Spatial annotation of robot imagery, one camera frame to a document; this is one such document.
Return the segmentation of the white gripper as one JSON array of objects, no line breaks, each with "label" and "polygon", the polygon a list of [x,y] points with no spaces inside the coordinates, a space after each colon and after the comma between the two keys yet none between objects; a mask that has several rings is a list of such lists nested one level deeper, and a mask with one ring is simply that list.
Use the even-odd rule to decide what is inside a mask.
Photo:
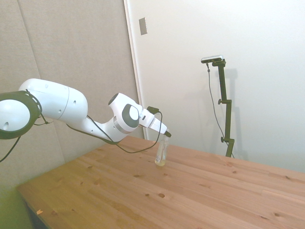
[{"label": "white gripper", "polygon": [[149,112],[147,109],[142,110],[139,118],[139,125],[160,132],[167,137],[172,136],[167,126],[163,124],[159,119],[157,119],[155,115]]}]

